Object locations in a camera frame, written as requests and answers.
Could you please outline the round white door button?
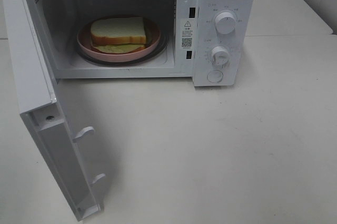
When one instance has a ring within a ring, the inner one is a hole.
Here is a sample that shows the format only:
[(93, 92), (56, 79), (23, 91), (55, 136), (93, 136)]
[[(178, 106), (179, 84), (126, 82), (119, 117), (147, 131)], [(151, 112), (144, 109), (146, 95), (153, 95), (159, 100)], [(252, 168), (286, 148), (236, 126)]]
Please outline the round white door button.
[(207, 80), (211, 83), (219, 83), (223, 80), (223, 73), (219, 70), (210, 71), (207, 74)]

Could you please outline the pink plate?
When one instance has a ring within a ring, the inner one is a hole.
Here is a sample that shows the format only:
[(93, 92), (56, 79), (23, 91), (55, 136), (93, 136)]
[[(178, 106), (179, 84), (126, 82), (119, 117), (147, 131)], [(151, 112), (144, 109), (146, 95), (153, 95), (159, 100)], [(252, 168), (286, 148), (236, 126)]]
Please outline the pink plate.
[(117, 15), (86, 24), (77, 34), (77, 43), (92, 59), (128, 63), (154, 52), (162, 37), (158, 25), (147, 18)]

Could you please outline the toy sandwich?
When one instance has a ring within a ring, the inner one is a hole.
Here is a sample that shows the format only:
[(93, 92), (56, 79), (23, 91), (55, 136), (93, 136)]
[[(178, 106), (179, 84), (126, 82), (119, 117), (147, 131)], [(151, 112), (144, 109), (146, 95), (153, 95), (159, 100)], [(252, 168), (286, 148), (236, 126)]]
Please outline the toy sandwich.
[(90, 27), (91, 45), (108, 54), (125, 54), (146, 48), (142, 17), (96, 20)]

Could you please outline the white microwave door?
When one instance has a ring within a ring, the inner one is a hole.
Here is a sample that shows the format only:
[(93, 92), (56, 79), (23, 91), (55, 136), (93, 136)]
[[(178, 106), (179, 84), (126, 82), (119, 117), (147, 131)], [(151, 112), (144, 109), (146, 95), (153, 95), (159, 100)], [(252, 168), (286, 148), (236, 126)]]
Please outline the white microwave door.
[(77, 220), (102, 211), (79, 142), (94, 128), (74, 132), (64, 112), (49, 56), (52, 39), (42, 14), (42, 0), (3, 0), (8, 44), (21, 119)]

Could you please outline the glass microwave turntable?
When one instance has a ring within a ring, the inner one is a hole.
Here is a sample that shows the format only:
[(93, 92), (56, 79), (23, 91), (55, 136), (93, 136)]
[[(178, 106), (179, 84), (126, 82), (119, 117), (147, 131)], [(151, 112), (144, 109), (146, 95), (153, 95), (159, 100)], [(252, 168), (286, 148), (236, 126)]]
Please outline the glass microwave turntable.
[(129, 53), (104, 53), (97, 50), (91, 42), (90, 32), (88, 29), (82, 29), (77, 36), (76, 49), (78, 54), (84, 59), (104, 66), (129, 66), (137, 65), (152, 60), (157, 57), (168, 44), (168, 37), (158, 30), (149, 31), (148, 36), (151, 42), (147, 45), (136, 45), (136, 48)]

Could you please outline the white lower timer knob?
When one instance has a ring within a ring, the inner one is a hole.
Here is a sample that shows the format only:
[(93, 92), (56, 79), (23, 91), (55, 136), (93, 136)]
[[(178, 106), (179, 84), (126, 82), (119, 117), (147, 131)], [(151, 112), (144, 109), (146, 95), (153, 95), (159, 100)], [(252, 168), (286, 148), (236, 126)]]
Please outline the white lower timer knob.
[(223, 46), (216, 46), (211, 50), (211, 61), (215, 66), (223, 66), (230, 60), (230, 52)]

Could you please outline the white warning label sticker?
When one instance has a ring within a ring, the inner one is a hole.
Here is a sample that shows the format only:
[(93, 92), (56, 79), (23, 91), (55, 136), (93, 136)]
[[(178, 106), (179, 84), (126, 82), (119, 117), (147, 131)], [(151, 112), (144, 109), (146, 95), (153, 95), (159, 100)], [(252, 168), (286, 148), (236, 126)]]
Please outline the white warning label sticker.
[(192, 50), (194, 48), (194, 34), (196, 23), (194, 18), (183, 18), (180, 20), (179, 45), (182, 49)]

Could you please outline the white microwave oven body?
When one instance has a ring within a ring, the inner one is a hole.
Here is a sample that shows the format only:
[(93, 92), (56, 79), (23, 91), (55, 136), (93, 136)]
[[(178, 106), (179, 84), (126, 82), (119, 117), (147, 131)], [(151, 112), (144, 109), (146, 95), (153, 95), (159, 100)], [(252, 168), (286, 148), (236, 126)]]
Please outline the white microwave oven body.
[[(195, 86), (232, 85), (239, 66), (241, 47), (253, 0), (42, 0), (52, 39), (49, 60), (57, 79), (190, 77)], [(236, 28), (220, 34), (215, 16), (224, 10), (236, 14)], [(154, 21), (168, 37), (165, 50), (150, 61), (129, 66), (104, 66), (81, 57), (76, 49), (78, 31), (98, 18), (132, 15)], [(180, 20), (194, 18), (194, 48), (179, 45)], [(230, 60), (223, 66), (211, 61), (211, 50), (223, 46)], [(219, 70), (223, 80), (211, 83), (210, 71)]]

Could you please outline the white upper power knob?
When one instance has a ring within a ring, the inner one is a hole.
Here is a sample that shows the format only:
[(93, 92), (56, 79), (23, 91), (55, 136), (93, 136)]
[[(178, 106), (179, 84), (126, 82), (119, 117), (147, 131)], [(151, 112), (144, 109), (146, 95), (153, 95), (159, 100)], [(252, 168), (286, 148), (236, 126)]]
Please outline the white upper power knob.
[(220, 34), (230, 34), (236, 28), (237, 17), (233, 11), (219, 12), (214, 19), (215, 28)]

